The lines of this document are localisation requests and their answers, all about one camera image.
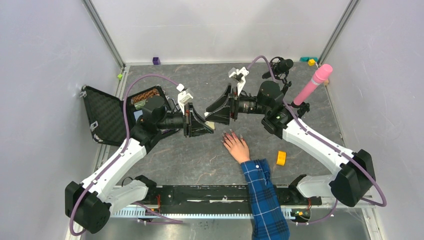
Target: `robotic arm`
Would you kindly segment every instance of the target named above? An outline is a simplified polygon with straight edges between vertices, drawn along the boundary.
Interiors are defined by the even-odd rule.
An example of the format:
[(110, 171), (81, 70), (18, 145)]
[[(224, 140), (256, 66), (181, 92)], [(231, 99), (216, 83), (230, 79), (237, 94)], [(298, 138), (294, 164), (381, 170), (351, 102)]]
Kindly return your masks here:
[(162, 139), (161, 130), (183, 129), (186, 137), (214, 132), (213, 126), (208, 125), (189, 102), (192, 98), (186, 90), (181, 89), (178, 103), (182, 106), (182, 113), (168, 111), (164, 98), (161, 96), (148, 98), (142, 108), (143, 115), (131, 129), (129, 143), (126, 145), (127, 140), (125, 140), (119, 150), (101, 168), (80, 184), (74, 181), (68, 184), (65, 189), (66, 215), (72, 219), (71, 214), (77, 200), (86, 192), (76, 209), (73, 220), (94, 234), (105, 226), (111, 214), (129, 204), (143, 200), (148, 187), (140, 180), (135, 179), (116, 190), (113, 188), (124, 174)]
[[(289, 59), (284, 60), (280, 57), (277, 59), (279, 62), (272, 68), (272, 74), (286, 73), (284, 79), (275, 77), (284, 83), (281, 90), (277, 82), (266, 80), (260, 85), (257, 95), (252, 96), (246, 93), (240, 94), (242, 90), (238, 85), (237, 88), (232, 89), (231, 84), (228, 84), (222, 96), (206, 109), (205, 119), (229, 125), (230, 119), (236, 120), (239, 113), (264, 115), (261, 123), (270, 134), (300, 147), (331, 172), (331, 174), (323, 176), (301, 175), (290, 186), (296, 188), (306, 198), (334, 196), (341, 203), (354, 207), (373, 183), (348, 158), (359, 163), (375, 181), (371, 155), (365, 150), (354, 152), (332, 142), (300, 119), (310, 110), (310, 105), (304, 103), (303, 100), (315, 89), (314, 87), (311, 91), (310, 86), (307, 85), (299, 94), (299, 96), (302, 95), (303, 100), (298, 105), (291, 104), (291, 107), (297, 109), (297, 117), (294, 117), (293, 110), (283, 100), (289, 85), (291, 85), (291, 82), (287, 82), (286, 77), (293, 64), (290, 64), (291, 60), (289, 61)], [(237, 76), (236, 80), (239, 81), (242, 77), (237, 73), (238, 71), (229, 76)], [(267, 72), (262, 77), (269, 78), (270, 76), (271, 74)]]

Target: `yellow object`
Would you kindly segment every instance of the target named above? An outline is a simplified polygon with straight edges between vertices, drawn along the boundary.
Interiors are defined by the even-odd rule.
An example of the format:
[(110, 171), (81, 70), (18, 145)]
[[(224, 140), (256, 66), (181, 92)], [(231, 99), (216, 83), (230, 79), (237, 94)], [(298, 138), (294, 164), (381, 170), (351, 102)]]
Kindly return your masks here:
[(307, 61), (307, 64), (309, 66), (313, 66), (313, 65), (315, 65), (315, 60), (314, 59), (309, 59), (309, 61)]
[(278, 151), (277, 164), (281, 165), (281, 166), (284, 166), (284, 164), (286, 164), (286, 152), (285, 151)]

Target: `plaid sleeve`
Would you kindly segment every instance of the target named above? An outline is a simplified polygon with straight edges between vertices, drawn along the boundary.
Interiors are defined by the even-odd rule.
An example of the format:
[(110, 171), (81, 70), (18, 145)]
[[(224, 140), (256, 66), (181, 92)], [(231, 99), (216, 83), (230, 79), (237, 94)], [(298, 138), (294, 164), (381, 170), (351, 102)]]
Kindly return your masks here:
[(289, 226), (274, 191), (267, 160), (243, 162), (241, 169), (247, 181), (253, 213), (252, 239), (288, 240)]

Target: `pink marker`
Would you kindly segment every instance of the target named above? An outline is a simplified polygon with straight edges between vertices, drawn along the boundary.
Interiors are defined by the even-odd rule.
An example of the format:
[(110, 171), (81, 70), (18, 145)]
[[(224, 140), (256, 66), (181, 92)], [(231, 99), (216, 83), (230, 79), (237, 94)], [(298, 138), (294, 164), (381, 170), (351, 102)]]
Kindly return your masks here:
[(302, 91), (300, 91), (297, 97), (294, 98), (293, 103), (296, 106), (300, 106), (320, 84), (329, 78), (332, 72), (333, 68), (329, 64), (324, 64), (318, 68), (313, 74), (311, 80), (306, 84)]

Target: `toolbox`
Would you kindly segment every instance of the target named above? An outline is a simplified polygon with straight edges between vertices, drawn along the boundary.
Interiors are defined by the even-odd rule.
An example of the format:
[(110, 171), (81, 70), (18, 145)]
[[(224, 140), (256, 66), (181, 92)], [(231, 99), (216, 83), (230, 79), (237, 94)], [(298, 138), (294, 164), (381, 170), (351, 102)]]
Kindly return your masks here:
[[(153, 96), (161, 96), (169, 111), (180, 111), (175, 101), (165, 95), (161, 86), (153, 86), (127, 98), (126, 115), (130, 130), (136, 125), (139, 116), (143, 115), (142, 107), (146, 100)], [(93, 140), (101, 144), (120, 146), (127, 134), (123, 114), (124, 101), (88, 85), (82, 87), (80, 97), (84, 99)], [(176, 132), (177, 130), (162, 130), (162, 136), (165, 138)]]

